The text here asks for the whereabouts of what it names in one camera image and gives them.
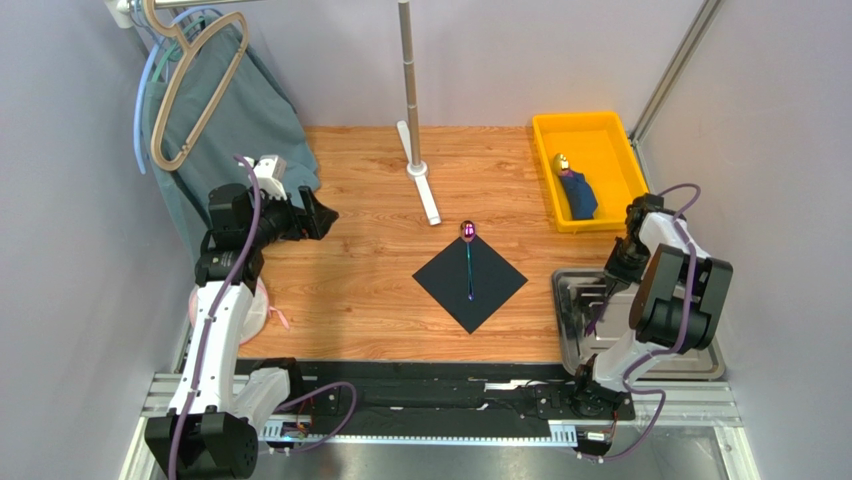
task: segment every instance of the iridescent spoon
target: iridescent spoon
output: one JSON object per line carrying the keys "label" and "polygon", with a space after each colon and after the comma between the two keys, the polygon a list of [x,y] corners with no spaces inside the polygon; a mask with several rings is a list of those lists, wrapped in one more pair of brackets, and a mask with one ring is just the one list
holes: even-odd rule
{"label": "iridescent spoon", "polygon": [[470,242],[476,237],[476,226],[470,220],[465,220],[459,227],[459,237],[467,246],[467,299],[473,301],[473,263],[470,260]]}

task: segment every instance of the yellow plastic bin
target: yellow plastic bin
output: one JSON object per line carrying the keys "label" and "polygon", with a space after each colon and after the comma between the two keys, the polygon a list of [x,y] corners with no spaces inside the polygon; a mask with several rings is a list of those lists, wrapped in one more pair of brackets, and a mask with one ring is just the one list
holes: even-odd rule
{"label": "yellow plastic bin", "polygon": [[[564,113],[533,117],[533,134],[544,180],[556,215],[556,229],[576,233],[621,230],[627,205],[648,192],[645,178],[621,120],[615,112]],[[553,157],[568,158],[595,192],[598,208],[592,220],[573,220]]]}

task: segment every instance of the wooden tabletop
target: wooden tabletop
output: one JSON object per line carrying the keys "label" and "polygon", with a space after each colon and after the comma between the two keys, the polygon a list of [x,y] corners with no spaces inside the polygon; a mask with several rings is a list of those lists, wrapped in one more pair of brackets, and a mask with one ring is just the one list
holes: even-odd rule
{"label": "wooden tabletop", "polygon": [[[273,306],[242,357],[326,360],[560,361],[550,276],[602,267],[617,232],[558,233],[528,128],[434,127],[422,153],[443,223],[429,226],[396,129],[311,128],[320,202],[340,212],[322,241],[264,250]],[[412,274],[458,237],[459,223],[529,279],[468,334]]]}

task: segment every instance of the gray wall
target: gray wall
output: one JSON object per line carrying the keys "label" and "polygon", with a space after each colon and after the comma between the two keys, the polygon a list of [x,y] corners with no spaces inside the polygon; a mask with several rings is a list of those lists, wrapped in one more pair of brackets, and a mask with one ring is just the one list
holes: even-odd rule
{"label": "gray wall", "polygon": [[[615,110],[631,128],[700,5],[414,0],[421,122],[528,125],[537,113]],[[405,117],[396,0],[275,0],[239,10],[306,124]]]}
{"label": "gray wall", "polygon": [[644,148],[734,265],[719,337],[767,479],[852,468],[850,78],[852,3],[726,2]]}
{"label": "gray wall", "polygon": [[191,286],[132,156],[143,60],[97,0],[3,17],[0,478],[113,480]]}

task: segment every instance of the hanging garment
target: hanging garment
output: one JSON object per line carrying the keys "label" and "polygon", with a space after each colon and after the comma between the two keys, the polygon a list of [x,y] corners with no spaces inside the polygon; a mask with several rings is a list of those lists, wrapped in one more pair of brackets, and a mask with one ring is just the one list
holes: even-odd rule
{"label": "hanging garment", "polygon": [[[217,33],[198,54],[178,89],[166,125],[163,154],[167,158],[183,146],[201,116],[242,40],[236,28]],[[143,104],[145,145],[151,135],[167,85],[149,82]],[[166,207],[193,262],[208,229],[207,197],[228,183],[249,186],[244,168],[232,157],[279,155],[287,161],[279,179],[293,205],[302,208],[298,188],[319,188],[317,162],[305,139],[296,112],[272,74],[249,47],[222,100],[187,160],[174,172],[153,165]]]}

